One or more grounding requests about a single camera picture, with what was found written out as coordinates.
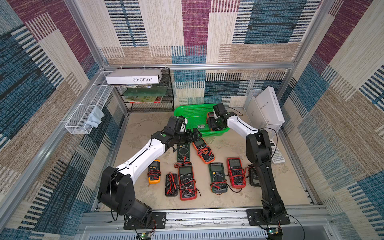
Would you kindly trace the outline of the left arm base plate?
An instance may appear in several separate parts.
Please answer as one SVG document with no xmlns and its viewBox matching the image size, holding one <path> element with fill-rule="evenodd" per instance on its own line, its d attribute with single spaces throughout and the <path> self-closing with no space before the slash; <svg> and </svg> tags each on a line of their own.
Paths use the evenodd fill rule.
<svg viewBox="0 0 384 240">
<path fill-rule="evenodd" d="M 166 227 L 167 213 L 152 212 L 148 218 L 140 220 L 126 215 L 124 220 L 124 230 L 144 230 L 144 229 L 164 229 Z"/>
</svg>

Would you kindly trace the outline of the large dark green multimeter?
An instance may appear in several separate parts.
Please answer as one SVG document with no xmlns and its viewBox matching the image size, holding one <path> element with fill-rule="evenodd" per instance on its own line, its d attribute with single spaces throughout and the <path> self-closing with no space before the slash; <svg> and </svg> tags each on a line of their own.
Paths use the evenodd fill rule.
<svg viewBox="0 0 384 240">
<path fill-rule="evenodd" d="M 190 161 L 190 144 L 183 144 L 177 151 L 177 163 L 186 163 Z"/>
</svg>

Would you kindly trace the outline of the orange multimeter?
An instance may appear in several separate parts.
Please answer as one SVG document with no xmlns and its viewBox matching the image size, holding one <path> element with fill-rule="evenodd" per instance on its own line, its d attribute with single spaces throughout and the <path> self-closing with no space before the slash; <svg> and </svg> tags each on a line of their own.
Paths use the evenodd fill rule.
<svg viewBox="0 0 384 240">
<path fill-rule="evenodd" d="M 216 130 L 217 126 L 216 126 L 216 119 L 215 119 L 215 113 L 214 112 L 207 113 L 207 124 L 208 124 L 209 129 L 211 131 Z"/>
<path fill-rule="evenodd" d="M 210 164 L 215 160 L 215 155 L 203 138 L 193 142 L 193 146 L 197 151 L 197 155 L 203 160 L 205 164 Z"/>
</svg>

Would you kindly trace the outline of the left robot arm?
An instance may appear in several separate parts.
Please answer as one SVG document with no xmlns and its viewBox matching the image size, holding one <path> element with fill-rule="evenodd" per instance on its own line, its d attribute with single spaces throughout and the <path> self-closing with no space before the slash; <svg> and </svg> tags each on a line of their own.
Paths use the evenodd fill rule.
<svg viewBox="0 0 384 240">
<path fill-rule="evenodd" d="M 203 134 L 196 128 L 184 132 L 158 131 L 133 157 L 116 168 L 107 167 L 102 173 L 97 199 L 121 216 L 131 216 L 142 225 L 152 220 L 152 208 L 136 199 L 134 184 L 137 178 L 174 145 L 200 140 Z"/>
</svg>

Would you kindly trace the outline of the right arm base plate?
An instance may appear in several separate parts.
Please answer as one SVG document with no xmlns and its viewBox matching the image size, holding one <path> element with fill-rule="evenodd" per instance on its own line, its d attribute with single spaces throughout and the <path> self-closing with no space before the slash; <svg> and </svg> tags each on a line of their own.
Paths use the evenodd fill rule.
<svg viewBox="0 0 384 240">
<path fill-rule="evenodd" d="M 247 209 L 246 210 L 250 226 L 272 226 L 289 225 L 290 218 L 286 212 L 267 213 L 265 209 Z"/>
</svg>

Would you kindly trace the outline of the small red multimeter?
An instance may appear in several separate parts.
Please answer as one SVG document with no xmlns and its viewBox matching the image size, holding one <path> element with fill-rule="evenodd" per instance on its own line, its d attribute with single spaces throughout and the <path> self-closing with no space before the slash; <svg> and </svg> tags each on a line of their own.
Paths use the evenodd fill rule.
<svg viewBox="0 0 384 240">
<path fill-rule="evenodd" d="M 240 158 L 227 158 L 228 175 L 231 186 L 235 189 L 243 189 L 246 186 L 246 172 Z"/>
</svg>

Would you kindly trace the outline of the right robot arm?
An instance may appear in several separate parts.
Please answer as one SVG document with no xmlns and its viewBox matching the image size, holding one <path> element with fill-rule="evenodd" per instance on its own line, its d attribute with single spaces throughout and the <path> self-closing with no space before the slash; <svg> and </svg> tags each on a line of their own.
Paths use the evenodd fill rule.
<svg viewBox="0 0 384 240">
<path fill-rule="evenodd" d="M 246 156 L 255 167 L 262 190 L 262 209 L 248 209 L 251 226 L 288 225 L 291 223 L 284 202 L 278 193 L 272 172 L 272 143 L 266 130 L 245 123 L 223 104 L 214 106 L 214 116 L 208 118 L 214 127 L 230 128 L 246 139 Z"/>
</svg>

